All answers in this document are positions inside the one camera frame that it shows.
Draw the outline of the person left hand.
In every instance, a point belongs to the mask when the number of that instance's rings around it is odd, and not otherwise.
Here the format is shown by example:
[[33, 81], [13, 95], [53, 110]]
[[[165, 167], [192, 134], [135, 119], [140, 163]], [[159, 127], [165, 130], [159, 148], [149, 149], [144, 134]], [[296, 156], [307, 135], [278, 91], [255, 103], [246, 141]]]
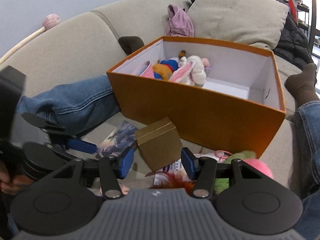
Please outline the person left hand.
[[11, 178], [3, 163], [1, 163], [0, 181], [1, 191], [12, 196], [19, 194], [34, 182], [24, 174], [19, 174]]

